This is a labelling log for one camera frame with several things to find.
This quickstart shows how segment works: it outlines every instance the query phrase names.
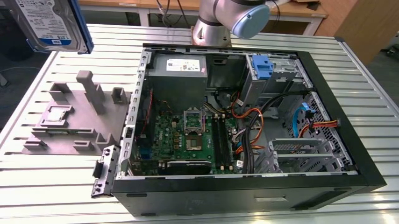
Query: gray power supply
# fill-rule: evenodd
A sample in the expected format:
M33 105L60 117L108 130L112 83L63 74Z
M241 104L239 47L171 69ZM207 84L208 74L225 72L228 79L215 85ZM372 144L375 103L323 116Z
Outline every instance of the gray power supply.
M208 78L205 56L156 55L153 67L148 69L153 97L169 103L173 113L200 109Z

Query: floor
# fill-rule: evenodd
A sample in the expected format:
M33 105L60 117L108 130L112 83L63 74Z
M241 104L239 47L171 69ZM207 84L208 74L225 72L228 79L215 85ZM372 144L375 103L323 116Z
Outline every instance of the floor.
M399 60L387 57L385 52L380 52L367 69L396 105L399 105Z
M87 23L101 23L115 25L140 25L140 20L136 14L112 13L109 15L99 16L93 12L84 12ZM173 27L185 28L185 21L177 15L169 16L171 23L176 23ZM196 18L188 17L189 25L195 25ZM151 15L152 26L164 27L161 20L156 15ZM20 102L24 93L36 77L38 69L48 57L47 54L34 53L30 58L24 61L14 62L9 60L1 54L1 48L6 45L5 41L0 42L0 73L9 81L8 86L0 88L0 130L2 129L9 116ZM399 60L395 60L385 56L384 52L380 52L375 57L371 64L367 66L379 84L384 88L385 92L391 96L393 102L399 105Z

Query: motherboard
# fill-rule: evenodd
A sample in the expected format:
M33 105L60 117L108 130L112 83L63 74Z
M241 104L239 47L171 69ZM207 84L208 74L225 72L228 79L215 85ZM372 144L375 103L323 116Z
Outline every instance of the motherboard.
M199 126L200 133L184 130L185 127ZM228 139L235 131L233 118L187 116L184 119L184 115L159 115L152 147L140 148L141 160L133 161L135 174L161 175L160 168L171 161L185 166L208 162L211 174L233 174Z

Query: hard drive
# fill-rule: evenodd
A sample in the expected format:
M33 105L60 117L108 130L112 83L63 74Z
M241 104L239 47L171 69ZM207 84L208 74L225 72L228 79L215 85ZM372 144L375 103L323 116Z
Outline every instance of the hard drive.
M5 5L34 51L91 53L93 42L77 0L6 0Z

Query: metal workbench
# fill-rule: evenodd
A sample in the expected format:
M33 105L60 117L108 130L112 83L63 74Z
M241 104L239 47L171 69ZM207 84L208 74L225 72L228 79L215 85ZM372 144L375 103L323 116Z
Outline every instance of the metal workbench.
M133 89L144 42L189 44L189 30L89 25L89 55L53 52L0 133L0 223L388 223L399 220L399 111L344 43L329 37L260 34L232 37L236 47L289 49L312 54L387 186L353 195L319 210L132 217L115 198L91 199L97 156L22 155L22 144L51 99L53 82L71 89L79 70L91 70L104 91Z

